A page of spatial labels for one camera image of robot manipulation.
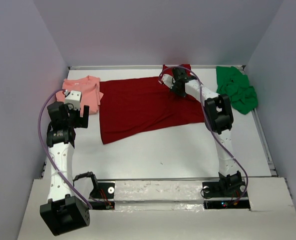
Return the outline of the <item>dark red t shirt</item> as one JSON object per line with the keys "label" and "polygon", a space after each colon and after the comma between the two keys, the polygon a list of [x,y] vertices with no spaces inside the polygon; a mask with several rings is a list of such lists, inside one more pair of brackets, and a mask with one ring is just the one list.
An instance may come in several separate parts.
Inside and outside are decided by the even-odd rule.
{"label": "dark red t shirt", "polygon": [[105,145],[142,132],[204,122],[195,98],[176,95],[156,76],[105,81],[100,91],[100,134]]}

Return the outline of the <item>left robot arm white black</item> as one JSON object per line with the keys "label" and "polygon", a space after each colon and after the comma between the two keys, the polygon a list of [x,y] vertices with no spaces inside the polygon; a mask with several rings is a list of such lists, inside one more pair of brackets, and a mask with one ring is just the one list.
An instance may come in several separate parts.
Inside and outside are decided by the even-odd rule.
{"label": "left robot arm white black", "polygon": [[77,100],[55,101],[46,107],[50,117],[46,140],[41,140],[51,163],[47,203],[40,206],[40,216],[54,236],[89,226],[92,206],[73,185],[72,158],[75,129],[87,128],[89,106]]}

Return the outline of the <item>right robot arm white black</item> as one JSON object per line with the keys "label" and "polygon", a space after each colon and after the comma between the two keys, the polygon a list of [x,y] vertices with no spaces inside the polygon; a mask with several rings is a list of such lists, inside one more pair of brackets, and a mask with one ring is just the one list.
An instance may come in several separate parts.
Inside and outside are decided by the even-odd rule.
{"label": "right robot arm white black", "polygon": [[219,159],[219,180],[207,184],[207,193],[228,194],[244,184],[233,154],[231,130],[234,122],[230,99],[205,87],[186,67],[172,67],[172,77],[163,76],[162,82],[175,94],[195,98],[201,103],[207,129],[212,134]]}

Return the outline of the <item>folded pink t shirt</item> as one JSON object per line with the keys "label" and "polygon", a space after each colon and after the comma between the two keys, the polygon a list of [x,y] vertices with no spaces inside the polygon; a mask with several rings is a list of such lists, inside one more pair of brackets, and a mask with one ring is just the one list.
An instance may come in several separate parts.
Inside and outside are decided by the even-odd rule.
{"label": "folded pink t shirt", "polygon": [[98,113],[100,101],[104,96],[100,91],[100,78],[88,75],[77,80],[65,79],[62,88],[69,93],[73,91],[74,96],[79,94],[81,115],[84,106],[89,106],[90,115]]}

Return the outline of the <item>crumpled green t shirt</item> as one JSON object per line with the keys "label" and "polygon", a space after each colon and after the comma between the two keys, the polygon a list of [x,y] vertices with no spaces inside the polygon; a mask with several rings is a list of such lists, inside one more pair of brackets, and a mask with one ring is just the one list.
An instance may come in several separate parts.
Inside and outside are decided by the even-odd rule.
{"label": "crumpled green t shirt", "polygon": [[258,106],[257,93],[249,78],[236,67],[216,67],[218,94],[229,96],[232,107],[246,115]]}

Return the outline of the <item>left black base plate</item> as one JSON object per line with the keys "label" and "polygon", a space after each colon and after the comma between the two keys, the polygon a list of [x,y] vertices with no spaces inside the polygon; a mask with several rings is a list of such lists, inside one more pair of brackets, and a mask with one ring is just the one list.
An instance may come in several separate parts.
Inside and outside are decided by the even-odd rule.
{"label": "left black base plate", "polygon": [[115,182],[99,181],[98,189],[93,189],[89,196],[93,210],[111,211],[115,209]]}

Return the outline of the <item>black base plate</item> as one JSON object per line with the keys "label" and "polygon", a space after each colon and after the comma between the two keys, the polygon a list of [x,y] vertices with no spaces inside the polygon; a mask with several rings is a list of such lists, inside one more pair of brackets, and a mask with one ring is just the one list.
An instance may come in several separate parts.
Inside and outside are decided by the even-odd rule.
{"label": "black base plate", "polygon": [[250,209],[248,193],[244,192],[245,182],[229,189],[220,189],[219,181],[202,183],[200,195],[205,210]]}
{"label": "black base plate", "polygon": [[89,196],[93,210],[111,211],[115,209],[115,182],[99,181],[98,189],[93,189]]}

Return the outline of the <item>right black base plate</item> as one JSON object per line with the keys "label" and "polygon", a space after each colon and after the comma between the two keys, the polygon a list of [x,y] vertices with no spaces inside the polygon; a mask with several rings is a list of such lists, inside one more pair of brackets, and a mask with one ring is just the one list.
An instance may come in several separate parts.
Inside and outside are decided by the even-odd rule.
{"label": "right black base plate", "polygon": [[250,209],[248,193],[244,192],[245,182],[229,189],[220,189],[219,181],[202,183],[200,195],[205,210]]}

